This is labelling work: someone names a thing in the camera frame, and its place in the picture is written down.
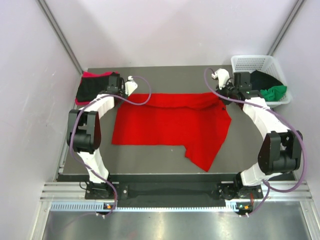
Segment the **aluminium frame rail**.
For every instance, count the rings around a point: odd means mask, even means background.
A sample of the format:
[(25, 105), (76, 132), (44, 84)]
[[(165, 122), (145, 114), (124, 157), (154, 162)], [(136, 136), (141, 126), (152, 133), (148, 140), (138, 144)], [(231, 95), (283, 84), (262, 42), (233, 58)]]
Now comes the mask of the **aluminium frame rail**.
[[(280, 191), (268, 190), (264, 184), (255, 186), (248, 193), (238, 194), (232, 190), (231, 182), (120, 182), (115, 183), (117, 200), (127, 204), (129, 200), (143, 201), (159, 200), (168, 204), (169, 199), (176, 198), (191, 204), (205, 200), (207, 204), (219, 201), (260, 201), (264, 197), (271, 201), (308, 201), (312, 199), (307, 183), (303, 182), (296, 190), (284, 192), (286, 187), (292, 187), (294, 181), (271, 181), (271, 186)], [(85, 183), (53, 182), (46, 183), (42, 190), (42, 201), (100, 201), (108, 202), (115, 199), (112, 188), (95, 189)]]

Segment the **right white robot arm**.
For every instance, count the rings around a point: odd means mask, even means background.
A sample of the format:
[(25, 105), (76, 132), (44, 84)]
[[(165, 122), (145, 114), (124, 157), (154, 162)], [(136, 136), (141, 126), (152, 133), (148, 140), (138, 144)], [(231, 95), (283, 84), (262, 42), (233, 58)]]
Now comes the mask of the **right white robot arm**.
[(245, 198), (257, 192), (263, 181), (299, 169), (302, 135), (293, 132), (274, 115), (261, 92), (253, 87), (251, 73), (235, 72), (231, 77), (227, 70), (220, 68), (211, 77), (218, 81), (216, 92), (221, 95), (222, 102), (237, 103), (263, 138), (257, 162), (234, 177), (231, 189), (222, 189), (225, 198)]

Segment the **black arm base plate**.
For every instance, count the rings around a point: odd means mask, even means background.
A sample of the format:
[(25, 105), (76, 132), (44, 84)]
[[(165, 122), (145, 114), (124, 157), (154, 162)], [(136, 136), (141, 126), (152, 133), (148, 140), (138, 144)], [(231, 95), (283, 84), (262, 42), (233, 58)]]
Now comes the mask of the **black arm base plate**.
[(114, 183), (120, 199), (138, 196), (205, 196), (214, 200), (262, 199), (261, 186), (237, 193), (232, 183), (210, 182), (136, 182)]

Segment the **left aluminium corner post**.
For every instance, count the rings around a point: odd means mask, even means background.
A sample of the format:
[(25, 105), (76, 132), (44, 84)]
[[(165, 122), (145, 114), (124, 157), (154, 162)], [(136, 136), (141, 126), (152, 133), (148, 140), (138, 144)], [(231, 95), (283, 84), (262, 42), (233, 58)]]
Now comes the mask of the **left aluminium corner post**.
[(72, 50), (67, 38), (65, 37), (60, 25), (58, 24), (53, 12), (51, 11), (49, 5), (45, 0), (35, 0), (43, 14), (45, 15), (49, 25), (51, 26), (53, 32), (55, 33), (58, 41), (62, 45), (64, 51), (66, 52), (67, 56), (71, 60), (71, 63), (75, 67), (76, 71), (81, 75), (84, 70), (81, 67), (80, 62), (78, 61), (74, 51)]

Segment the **right aluminium corner post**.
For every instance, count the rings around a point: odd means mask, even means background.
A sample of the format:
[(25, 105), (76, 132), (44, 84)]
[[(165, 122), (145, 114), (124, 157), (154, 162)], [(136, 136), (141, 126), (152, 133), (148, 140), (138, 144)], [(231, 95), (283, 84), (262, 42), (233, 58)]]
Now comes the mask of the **right aluminium corner post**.
[(282, 40), (285, 38), (287, 32), (289, 31), (291, 25), (293, 24), (294, 20), (298, 16), (299, 12), (303, 8), (304, 4), (306, 3), (306, 0), (296, 0), (294, 2), (293, 7), (289, 11), (288, 16), (285, 18), (284, 23), (282, 24), (278, 34), (276, 35), (274, 41), (272, 42), (267, 55), (273, 56), (279, 46), (281, 45)]

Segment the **green t shirt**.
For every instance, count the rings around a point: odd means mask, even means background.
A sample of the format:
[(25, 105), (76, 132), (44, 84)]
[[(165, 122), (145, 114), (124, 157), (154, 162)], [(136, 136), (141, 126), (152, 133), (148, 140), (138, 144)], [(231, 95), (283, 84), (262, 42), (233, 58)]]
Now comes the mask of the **green t shirt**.
[(278, 102), (287, 92), (287, 86), (277, 85), (268, 89), (261, 89), (260, 93), (266, 102)]

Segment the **folded black t shirt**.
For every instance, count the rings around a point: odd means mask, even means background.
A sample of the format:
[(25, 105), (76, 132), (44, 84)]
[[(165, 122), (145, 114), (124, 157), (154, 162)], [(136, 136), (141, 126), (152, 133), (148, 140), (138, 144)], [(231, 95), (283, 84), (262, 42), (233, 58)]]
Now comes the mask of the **folded black t shirt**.
[(94, 100), (101, 92), (118, 93), (122, 82), (118, 72), (109, 71), (102, 74), (84, 72), (77, 89), (75, 104), (83, 106)]

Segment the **black t shirt in basket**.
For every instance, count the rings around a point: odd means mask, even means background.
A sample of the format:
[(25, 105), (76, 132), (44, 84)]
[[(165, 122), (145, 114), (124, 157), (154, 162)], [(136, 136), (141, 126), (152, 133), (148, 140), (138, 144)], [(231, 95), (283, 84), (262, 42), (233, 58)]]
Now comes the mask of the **black t shirt in basket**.
[(255, 70), (250, 74), (250, 84), (252, 86), (252, 90), (257, 91), (268, 90), (272, 87), (283, 85), (283, 83), (275, 77), (258, 70)]

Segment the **aluminium corner post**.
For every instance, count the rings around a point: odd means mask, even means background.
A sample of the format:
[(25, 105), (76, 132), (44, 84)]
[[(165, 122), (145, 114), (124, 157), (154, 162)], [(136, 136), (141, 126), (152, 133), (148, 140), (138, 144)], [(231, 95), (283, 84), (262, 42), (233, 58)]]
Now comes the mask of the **aluminium corner post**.
[(51, 26), (53, 32), (55, 33), (58, 41), (62, 45), (64, 51), (66, 52), (67, 56), (71, 60), (71, 63), (75, 67), (76, 71), (81, 75), (84, 70), (81, 67), (80, 62), (78, 61), (74, 51), (72, 50), (67, 38), (65, 37), (60, 25), (58, 24), (53, 12), (51, 11), (49, 5), (45, 0), (35, 0), (43, 14), (45, 15), (49, 25)]
[(279, 46), (281, 45), (282, 40), (285, 38), (287, 32), (289, 31), (291, 25), (293, 24), (294, 20), (298, 16), (299, 12), (303, 8), (304, 4), (306, 3), (306, 0), (296, 0), (294, 2), (293, 7), (289, 11), (288, 16), (285, 18), (284, 23), (282, 24), (278, 34), (276, 35), (274, 41), (272, 42), (267, 55), (273, 56)]

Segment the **white plastic basket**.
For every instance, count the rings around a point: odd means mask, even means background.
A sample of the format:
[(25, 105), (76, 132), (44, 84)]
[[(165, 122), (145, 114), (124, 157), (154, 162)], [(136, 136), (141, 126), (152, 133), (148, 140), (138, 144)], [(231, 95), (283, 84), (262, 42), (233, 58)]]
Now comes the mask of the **white plastic basket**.
[(234, 78), (234, 87), (238, 90), (240, 100), (238, 102), (250, 102), (253, 105), (260, 105), (275, 108), (279, 105), (288, 104), (291, 100), (288, 88), (284, 97), (279, 101), (266, 101), (260, 90), (252, 90), (250, 74), (260, 71), (273, 76), (287, 86), (284, 75), (276, 60), (269, 55), (235, 55), (231, 58), (231, 66)]

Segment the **red t shirt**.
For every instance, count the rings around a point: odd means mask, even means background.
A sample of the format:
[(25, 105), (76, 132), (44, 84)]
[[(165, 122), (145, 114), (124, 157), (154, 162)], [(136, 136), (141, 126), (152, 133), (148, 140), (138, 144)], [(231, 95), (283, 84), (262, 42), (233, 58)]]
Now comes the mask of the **red t shirt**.
[(112, 144), (183, 146), (184, 156), (209, 171), (231, 118), (213, 93), (137, 93), (117, 110)]

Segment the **folded pink t shirt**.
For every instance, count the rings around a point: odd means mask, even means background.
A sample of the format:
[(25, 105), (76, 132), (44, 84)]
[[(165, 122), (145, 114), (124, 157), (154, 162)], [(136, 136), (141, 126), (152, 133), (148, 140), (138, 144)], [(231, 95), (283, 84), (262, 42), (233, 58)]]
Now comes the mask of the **folded pink t shirt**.
[(75, 105), (84, 106), (96, 98), (105, 89), (106, 80), (112, 74), (107, 71), (101, 74), (85, 71), (81, 77), (80, 84), (75, 96)]

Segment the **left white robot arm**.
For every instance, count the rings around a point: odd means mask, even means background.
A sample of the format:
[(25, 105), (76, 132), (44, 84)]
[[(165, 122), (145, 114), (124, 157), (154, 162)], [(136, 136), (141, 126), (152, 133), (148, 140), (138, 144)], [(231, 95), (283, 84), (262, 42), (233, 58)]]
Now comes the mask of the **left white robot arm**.
[(109, 171), (100, 153), (102, 131), (100, 119), (112, 110), (120, 100), (130, 94), (127, 82), (118, 72), (83, 74), (75, 103), (78, 109), (68, 113), (67, 138), (71, 155), (86, 168), (89, 196), (117, 197), (117, 191), (109, 181)]

